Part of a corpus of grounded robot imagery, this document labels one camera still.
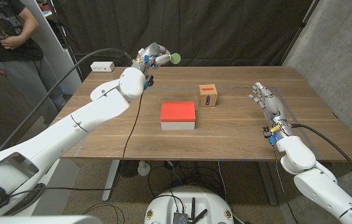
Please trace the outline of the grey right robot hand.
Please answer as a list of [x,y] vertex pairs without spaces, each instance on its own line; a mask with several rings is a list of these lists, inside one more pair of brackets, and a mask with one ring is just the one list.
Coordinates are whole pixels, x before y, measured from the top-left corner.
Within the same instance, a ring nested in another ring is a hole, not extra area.
[[252,90],[256,96],[249,95],[249,98],[263,109],[265,119],[272,123],[270,128],[263,127],[264,137],[269,143],[274,146],[282,138],[293,136],[294,132],[287,123],[283,104],[279,98],[259,82],[254,84]]

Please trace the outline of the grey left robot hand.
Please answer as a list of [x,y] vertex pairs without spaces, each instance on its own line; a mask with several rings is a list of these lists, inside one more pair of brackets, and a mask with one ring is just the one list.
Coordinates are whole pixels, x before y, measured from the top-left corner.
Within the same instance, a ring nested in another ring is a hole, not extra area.
[[131,67],[137,68],[146,74],[149,68],[156,68],[171,61],[172,53],[164,46],[153,42],[145,48],[141,48]]

